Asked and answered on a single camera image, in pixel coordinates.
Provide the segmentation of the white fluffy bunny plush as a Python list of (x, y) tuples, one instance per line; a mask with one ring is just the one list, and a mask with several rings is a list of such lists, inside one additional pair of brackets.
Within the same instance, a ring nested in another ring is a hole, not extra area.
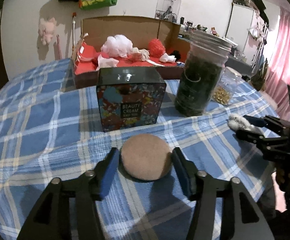
[(250, 122), (246, 118), (235, 113), (231, 113), (228, 116), (227, 124), (229, 128), (235, 132), (238, 129), (243, 129), (258, 134), (264, 134), (259, 127), (255, 127), (254, 125), (250, 124)]

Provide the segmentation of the brown round powder puff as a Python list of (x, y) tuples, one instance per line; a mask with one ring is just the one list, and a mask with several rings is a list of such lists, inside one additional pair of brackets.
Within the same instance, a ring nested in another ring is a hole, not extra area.
[(172, 150), (165, 140), (152, 134), (138, 134), (122, 145), (121, 161), (130, 176), (154, 181), (170, 171), (171, 153)]

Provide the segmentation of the red foam net sleeve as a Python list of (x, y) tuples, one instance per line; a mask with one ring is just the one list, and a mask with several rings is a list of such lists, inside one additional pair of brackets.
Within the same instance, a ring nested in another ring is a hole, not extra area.
[(166, 53), (166, 49), (159, 39), (152, 39), (148, 44), (149, 55), (160, 58)]

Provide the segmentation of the white mesh bath pouf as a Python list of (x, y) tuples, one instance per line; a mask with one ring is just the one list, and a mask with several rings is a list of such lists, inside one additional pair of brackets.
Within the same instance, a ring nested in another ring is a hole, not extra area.
[(131, 54), (133, 43), (124, 35), (115, 35), (107, 37), (105, 43), (101, 46), (101, 52), (110, 57), (127, 58)]

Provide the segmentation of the pink curtain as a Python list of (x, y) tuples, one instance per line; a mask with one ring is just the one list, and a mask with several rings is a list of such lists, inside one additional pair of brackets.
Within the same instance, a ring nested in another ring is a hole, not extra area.
[(276, 112), (284, 120), (290, 121), (290, 12), (280, 9), (278, 36), (269, 63), (265, 92), (277, 104)]

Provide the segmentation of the jar of gold capsules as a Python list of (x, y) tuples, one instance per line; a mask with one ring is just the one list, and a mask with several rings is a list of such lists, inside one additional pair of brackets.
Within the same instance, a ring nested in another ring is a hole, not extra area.
[(230, 105), (241, 77), (242, 75), (233, 68), (225, 67), (223, 75), (214, 90), (212, 100), (224, 106)]

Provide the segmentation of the dark cloth covered table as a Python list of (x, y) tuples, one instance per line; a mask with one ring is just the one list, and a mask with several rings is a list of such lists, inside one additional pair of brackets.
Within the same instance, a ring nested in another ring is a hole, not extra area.
[[(180, 53), (181, 62), (185, 62), (187, 58), (187, 54), (190, 49), (190, 38), (191, 35), (189, 34), (179, 35), (178, 38), (173, 41), (173, 49)], [(229, 54), (225, 66), (235, 69), (237, 72), (244, 76), (251, 77), (255, 74), (255, 70), (253, 70), (252, 66), (240, 59), (235, 58), (232, 54)]]

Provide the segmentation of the blue plaid blanket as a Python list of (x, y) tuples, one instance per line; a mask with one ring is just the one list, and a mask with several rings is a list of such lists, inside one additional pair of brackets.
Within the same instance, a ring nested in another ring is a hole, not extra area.
[[(186, 118), (174, 107), (178, 80), (167, 80), (157, 123), (104, 133), (95, 87), (75, 89), (70, 59), (30, 69), (0, 90), (0, 234), (16, 239), (29, 211), (54, 177), (80, 176), (112, 147), (150, 133), (180, 147), (198, 169), (218, 179), (238, 177), (255, 201), (272, 165), (258, 149), (238, 142), (231, 113), (277, 116), (264, 97), (239, 81), (232, 104), (210, 102), (203, 116)], [(119, 171), (109, 195), (97, 202), (106, 239), (186, 239), (195, 202), (182, 194), (175, 170), (151, 183)]]

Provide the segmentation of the glass jar of dark tea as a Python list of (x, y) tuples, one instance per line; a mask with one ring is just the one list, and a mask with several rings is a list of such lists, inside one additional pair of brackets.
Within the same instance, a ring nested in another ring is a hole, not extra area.
[(202, 115), (225, 69), (232, 45), (203, 31), (190, 35), (184, 71), (175, 97), (175, 108), (185, 116)]

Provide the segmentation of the white wardrobe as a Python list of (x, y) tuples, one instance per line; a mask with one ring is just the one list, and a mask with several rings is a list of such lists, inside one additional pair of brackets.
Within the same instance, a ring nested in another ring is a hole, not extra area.
[(234, 55), (252, 66), (266, 44), (269, 22), (262, 0), (233, 0), (225, 38)]

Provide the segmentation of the black pompom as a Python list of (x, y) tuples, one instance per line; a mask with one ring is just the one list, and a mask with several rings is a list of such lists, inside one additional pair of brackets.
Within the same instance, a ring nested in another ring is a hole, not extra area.
[(181, 54), (180, 54), (180, 52), (178, 50), (174, 50), (169, 55), (170, 56), (174, 56), (175, 57), (175, 61), (180, 61), (181, 60)]

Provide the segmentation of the floral beauty cream box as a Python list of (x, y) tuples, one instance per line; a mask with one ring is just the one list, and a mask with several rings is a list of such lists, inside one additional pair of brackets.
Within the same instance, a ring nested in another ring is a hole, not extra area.
[(155, 124), (166, 86), (154, 67), (101, 68), (96, 95), (103, 131)]

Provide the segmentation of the cream scrunchie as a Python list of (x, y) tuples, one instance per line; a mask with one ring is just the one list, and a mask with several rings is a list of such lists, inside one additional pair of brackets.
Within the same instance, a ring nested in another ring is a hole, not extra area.
[(150, 59), (149, 51), (146, 49), (138, 49), (137, 47), (132, 48), (130, 59), (133, 62), (144, 62)]

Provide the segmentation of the pink folded umbrella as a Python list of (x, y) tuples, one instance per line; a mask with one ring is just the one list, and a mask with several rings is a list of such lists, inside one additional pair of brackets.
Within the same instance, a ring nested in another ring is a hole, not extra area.
[(56, 44), (57, 44), (57, 55), (58, 55), (58, 59), (61, 60), (62, 59), (62, 51), (61, 51), (61, 43), (60, 43), (60, 36), (57, 34), (56, 35)]

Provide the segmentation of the translucent pink pad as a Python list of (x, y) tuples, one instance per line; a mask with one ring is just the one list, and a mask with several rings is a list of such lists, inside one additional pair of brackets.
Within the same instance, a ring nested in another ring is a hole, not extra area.
[(99, 55), (97, 57), (97, 68), (96, 71), (100, 70), (101, 68), (112, 68), (112, 67), (117, 67), (119, 61), (117, 59), (113, 58), (104, 58), (102, 55)]

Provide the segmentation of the brown cardboard box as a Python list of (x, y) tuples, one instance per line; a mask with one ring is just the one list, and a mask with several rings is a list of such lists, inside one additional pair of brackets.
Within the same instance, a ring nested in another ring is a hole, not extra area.
[(155, 67), (165, 80), (178, 80), (183, 68), (163, 62), (163, 54), (177, 52), (186, 61), (189, 42), (178, 37), (180, 25), (148, 17), (104, 16), (83, 19), (81, 37), (72, 53), (77, 89), (97, 85), (101, 67)]

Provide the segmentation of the wall mirror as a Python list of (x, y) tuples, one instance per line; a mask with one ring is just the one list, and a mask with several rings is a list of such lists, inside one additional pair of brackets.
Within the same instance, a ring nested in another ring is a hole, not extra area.
[(155, 18), (173, 23), (179, 22), (181, 0), (158, 0)]

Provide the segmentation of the pale pink plush on wall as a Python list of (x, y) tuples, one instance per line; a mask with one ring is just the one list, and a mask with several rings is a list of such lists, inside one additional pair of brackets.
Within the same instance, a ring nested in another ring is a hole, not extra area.
[(44, 20), (43, 18), (40, 19), (38, 33), (43, 46), (48, 45), (53, 39), (56, 24), (57, 21), (54, 17), (50, 18), (49, 20)]

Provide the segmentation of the orange handled stick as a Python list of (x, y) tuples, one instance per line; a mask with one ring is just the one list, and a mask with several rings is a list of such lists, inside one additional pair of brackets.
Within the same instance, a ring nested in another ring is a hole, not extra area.
[(75, 48), (76, 44), (76, 34), (75, 34), (75, 26), (76, 26), (76, 12), (72, 13), (72, 50)]

